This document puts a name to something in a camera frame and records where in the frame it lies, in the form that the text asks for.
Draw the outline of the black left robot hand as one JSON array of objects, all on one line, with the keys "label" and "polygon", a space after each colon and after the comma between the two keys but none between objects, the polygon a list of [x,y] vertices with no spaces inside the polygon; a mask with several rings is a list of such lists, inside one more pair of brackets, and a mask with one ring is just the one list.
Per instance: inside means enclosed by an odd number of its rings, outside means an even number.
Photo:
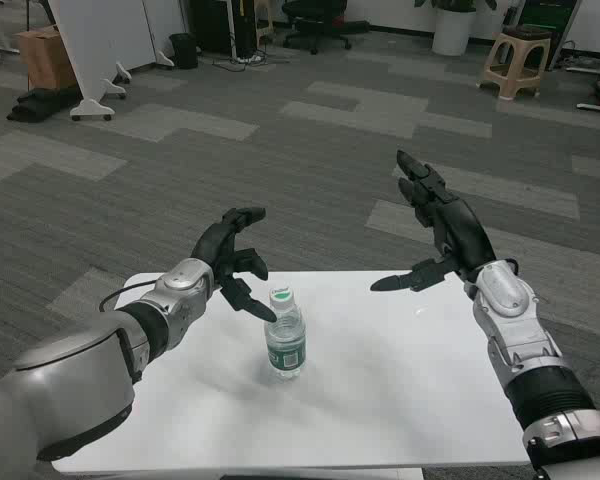
[{"label": "black left robot hand", "polygon": [[235,273],[250,272],[266,281],[269,271],[254,248],[236,250],[235,237],[245,228],[263,220],[263,207],[232,208],[219,222],[212,224],[199,238],[191,257],[205,262],[214,275],[214,288],[235,311],[245,311],[268,323],[277,321],[276,314],[262,302],[251,297],[251,289]]}]

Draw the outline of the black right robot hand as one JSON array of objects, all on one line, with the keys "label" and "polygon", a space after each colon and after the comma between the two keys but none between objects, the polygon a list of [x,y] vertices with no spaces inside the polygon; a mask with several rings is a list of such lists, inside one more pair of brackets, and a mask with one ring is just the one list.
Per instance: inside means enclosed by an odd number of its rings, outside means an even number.
[{"label": "black right robot hand", "polygon": [[431,165],[402,150],[396,153],[396,160],[404,173],[398,188],[419,224],[433,230],[434,246],[440,258],[423,260],[407,274],[382,278],[370,289],[419,292],[443,282],[451,272],[463,280],[474,279],[481,267],[496,260],[476,214],[465,200],[447,189],[445,180]]}]

